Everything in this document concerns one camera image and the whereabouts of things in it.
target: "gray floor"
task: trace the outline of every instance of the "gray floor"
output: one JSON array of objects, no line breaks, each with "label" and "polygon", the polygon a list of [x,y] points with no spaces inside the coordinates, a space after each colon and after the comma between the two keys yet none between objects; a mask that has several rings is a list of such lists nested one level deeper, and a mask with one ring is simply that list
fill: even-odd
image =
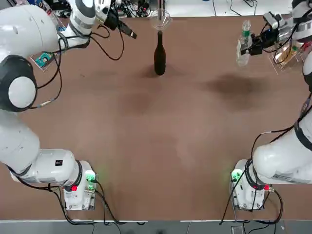
[{"label": "gray floor", "polygon": [[[148,222],[144,226],[136,223],[121,225],[122,234],[156,234],[163,230],[164,234],[231,234],[231,226],[240,226],[232,222],[225,222],[219,226],[218,222]],[[251,222],[245,224],[246,233],[263,225]],[[72,226],[66,222],[25,222],[0,223],[0,234],[91,234],[92,226]],[[309,234],[312,221],[281,221],[276,226],[276,234]],[[95,225],[94,234],[119,234],[115,225],[105,227],[102,223]],[[274,234],[274,226],[252,234]]]}]

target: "wooden tabletop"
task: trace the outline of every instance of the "wooden tabletop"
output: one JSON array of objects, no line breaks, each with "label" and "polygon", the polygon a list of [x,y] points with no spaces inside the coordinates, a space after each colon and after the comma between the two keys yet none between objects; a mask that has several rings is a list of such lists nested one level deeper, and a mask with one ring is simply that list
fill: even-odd
[{"label": "wooden tabletop", "polygon": [[[20,117],[41,148],[68,149],[90,162],[118,219],[220,220],[237,161],[250,157],[259,133],[294,123],[308,95],[301,69],[278,76],[267,55],[237,67],[244,19],[174,19],[164,32],[161,77],[153,70],[156,31],[147,19],[126,20],[138,37],[124,36],[120,61],[109,60],[94,42],[66,52],[59,99]],[[249,19],[259,33],[262,17]],[[121,52],[118,32],[99,42],[112,56]],[[43,84],[55,65],[35,71]],[[58,88],[56,79],[40,89],[37,102]],[[0,176],[0,219],[64,219],[53,194],[14,182],[3,165]],[[283,219],[312,219],[311,186],[274,187],[284,200]],[[264,211],[238,212],[238,218],[275,219],[279,203],[271,197]],[[102,219],[102,211],[98,201],[95,211],[70,215]],[[229,208],[226,219],[233,218]]]}]

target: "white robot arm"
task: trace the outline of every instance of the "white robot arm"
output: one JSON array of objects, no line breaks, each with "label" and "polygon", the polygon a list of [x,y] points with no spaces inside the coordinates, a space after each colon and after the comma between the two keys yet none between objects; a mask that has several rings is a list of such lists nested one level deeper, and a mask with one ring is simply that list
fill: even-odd
[{"label": "white robot arm", "polygon": [[96,18],[136,37],[114,17],[111,0],[72,0],[71,7],[70,23],[63,32],[57,32],[50,17],[37,6],[0,11],[0,162],[15,181],[63,187],[66,209],[88,210],[94,206],[96,179],[90,164],[75,160],[68,150],[41,149],[38,136],[16,115],[29,109],[37,96],[29,56],[58,51],[59,43],[62,50],[87,47]]},{"label": "white robot arm", "polygon": [[[290,37],[307,42],[312,40],[312,1],[294,0],[292,17],[284,20],[271,12],[264,15],[270,28],[254,35],[250,55],[258,55],[275,43],[283,44]],[[312,52],[303,66],[303,76],[312,92]],[[272,143],[258,147],[253,159],[240,160],[231,175],[234,205],[242,210],[258,210],[263,206],[264,189],[270,184],[312,183],[312,113]]]}]

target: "wine bottle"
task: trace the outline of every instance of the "wine bottle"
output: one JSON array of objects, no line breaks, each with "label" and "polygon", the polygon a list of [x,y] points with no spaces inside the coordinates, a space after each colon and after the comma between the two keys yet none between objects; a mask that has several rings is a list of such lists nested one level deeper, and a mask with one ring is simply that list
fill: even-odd
[{"label": "wine bottle", "polygon": [[157,33],[157,47],[154,52],[154,69],[161,76],[166,71],[166,51],[162,44],[162,31]]}]

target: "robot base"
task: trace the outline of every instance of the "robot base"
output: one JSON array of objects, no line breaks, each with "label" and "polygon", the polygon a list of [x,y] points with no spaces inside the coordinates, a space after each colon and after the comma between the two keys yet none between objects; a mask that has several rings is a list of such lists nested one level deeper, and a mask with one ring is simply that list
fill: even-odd
[{"label": "robot base", "polygon": [[80,161],[82,165],[82,178],[78,186],[74,186],[72,191],[64,189],[66,209],[69,211],[94,210],[96,184],[90,182],[97,179],[97,175],[86,161]]},{"label": "robot base", "polygon": [[[235,169],[231,173],[231,190],[235,186],[238,179],[241,177],[242,173],[245,170],[245,164],[247,163],[247,160],[243,159],[240,160],[236,166]],[[264,199],[264,189],[263,190],[257,190],[256,191],[256,197],[254,201],[254,193],[255,188],[250,186],[246,179],[246,175],[244,174],[243,177],[240,179],[238,185],[236,186],[232,202],[234,205],[234,208],[240,209],[240,210],[259,210],[262,209],[263,206],[263,199]]]}]

